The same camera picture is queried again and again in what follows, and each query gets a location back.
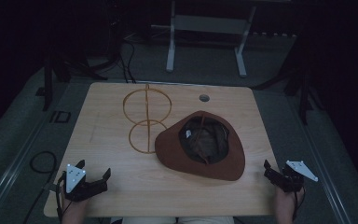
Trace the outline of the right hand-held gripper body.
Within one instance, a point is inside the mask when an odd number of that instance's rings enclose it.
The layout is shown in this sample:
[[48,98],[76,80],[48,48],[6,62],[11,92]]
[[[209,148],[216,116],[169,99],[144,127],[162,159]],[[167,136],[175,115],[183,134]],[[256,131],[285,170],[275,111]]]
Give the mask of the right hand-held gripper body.
[[304,187],[304,178],[318,182],[319,178],[303,161],[287,161],[282,173],[272,172],[271,182],[284,192],[298,192]]

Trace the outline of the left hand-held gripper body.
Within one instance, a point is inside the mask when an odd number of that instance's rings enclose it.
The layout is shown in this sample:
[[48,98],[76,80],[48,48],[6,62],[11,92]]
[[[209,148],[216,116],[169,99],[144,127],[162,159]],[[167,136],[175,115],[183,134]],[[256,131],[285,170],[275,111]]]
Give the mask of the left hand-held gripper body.
[[65,198],[72,202],[82,202],[97,194],[107,191],[107,181],[103,179],[87,182],[87,172],[76,168],[75,165],[68,164],[64,172]]

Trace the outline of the brown felt hat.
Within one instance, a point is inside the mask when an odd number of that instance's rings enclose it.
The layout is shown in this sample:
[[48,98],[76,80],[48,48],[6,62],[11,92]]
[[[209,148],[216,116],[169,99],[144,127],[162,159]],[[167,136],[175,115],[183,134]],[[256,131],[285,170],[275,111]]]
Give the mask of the brown felt hat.
[[197,111],[161,132],[155,141],[158,160],[178,172],[236,181],[245,167],[241,140],[225,119]]

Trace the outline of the gold wire hat stand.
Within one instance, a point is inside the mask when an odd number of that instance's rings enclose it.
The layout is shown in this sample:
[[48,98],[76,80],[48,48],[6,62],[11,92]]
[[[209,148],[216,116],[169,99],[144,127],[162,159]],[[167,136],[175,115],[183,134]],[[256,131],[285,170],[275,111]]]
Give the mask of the gold wire hat stand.
[[128,142],[139,153],[154,154],[155,139],[168,129],[166,119],[172,113],[172,99],[149,84],[130,91],[122,100],[122,112],[131,124]]

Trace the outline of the person's right hand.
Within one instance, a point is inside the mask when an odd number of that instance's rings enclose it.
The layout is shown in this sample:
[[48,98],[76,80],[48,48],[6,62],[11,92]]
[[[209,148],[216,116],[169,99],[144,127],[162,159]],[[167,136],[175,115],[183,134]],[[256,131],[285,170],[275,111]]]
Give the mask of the person's right hand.
[[305,189],[298,192],[284,192],[281,188],[275,188],[274,215],[278,224],[293,224],[293,215],[302,204]]

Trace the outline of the person's left hand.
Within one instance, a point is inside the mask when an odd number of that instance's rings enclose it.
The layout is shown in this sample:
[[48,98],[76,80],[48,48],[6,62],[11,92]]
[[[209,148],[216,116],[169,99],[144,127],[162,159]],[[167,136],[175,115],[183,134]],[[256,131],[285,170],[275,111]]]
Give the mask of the person's left hand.
[[65,190],[62,195],[62,224],[83,224],[90,199],[82,202],[72,202],[65,198]]

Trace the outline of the black metal stand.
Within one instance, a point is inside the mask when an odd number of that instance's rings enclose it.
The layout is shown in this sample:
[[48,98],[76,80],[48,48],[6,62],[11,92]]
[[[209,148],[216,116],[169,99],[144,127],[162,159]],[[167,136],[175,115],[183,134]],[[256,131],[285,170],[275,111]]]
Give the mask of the black metal stand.
[[57,48],[49,49],[44,58],[44,86],[39,88],[36,92],[37,96],[44,97],[43,110],[47,111],[52,102],[53,74],[56,74],[58,80],[68,82],[71,79],[71,75],[67,70],[67,66],[72,66],[87,77],[97,80],[106,80],[106,77],[98,75],[97,71],[106,68],[113,62],[113,60],[108,60],[104,63],[89,66],[87,63],[82,63],[74,56],[70,56],[62,50]]
[[300,34],[296,37],[278,74],[268,81],[253,86],[252,90],[261,91],[287,79],[283,93],[286,96],[295,96],[300,91],[298,116],[302,123],[307,125],[307,111],[310,109],[309,97],[313,98],[310,90],[312,70],[316,63],[312,38],[309,35]]

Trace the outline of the black rectangular floor frame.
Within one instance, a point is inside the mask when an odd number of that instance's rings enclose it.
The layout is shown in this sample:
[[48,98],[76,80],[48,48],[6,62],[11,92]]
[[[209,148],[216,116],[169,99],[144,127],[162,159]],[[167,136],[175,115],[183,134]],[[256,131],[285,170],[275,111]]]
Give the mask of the black rectangular floor frame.
[[68,123],[72,114],[66,111],[54,111],[49,119],[50,123]]

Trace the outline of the white metal desk frame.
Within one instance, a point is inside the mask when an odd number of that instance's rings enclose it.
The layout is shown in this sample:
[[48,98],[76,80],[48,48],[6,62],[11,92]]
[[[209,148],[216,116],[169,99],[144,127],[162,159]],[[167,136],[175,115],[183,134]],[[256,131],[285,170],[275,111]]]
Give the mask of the white metal desk frame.
[[243,59],[243,50],[247,37],[250,34],[250,28],[256,12],[256,7],[251,7],[249,16],[245,20],[202,17],[177,14],[176,1],[171,0],[171,24],[170,24],[170,44],[168,48],[166,71],[174,70],[175,58],[175,32],[176,31],[192,31],[205,33],[218,33],[228,35],[241,35],[241,42],[234,48],[235,59],[240,77],[246,77],[247,71],[245,61]]

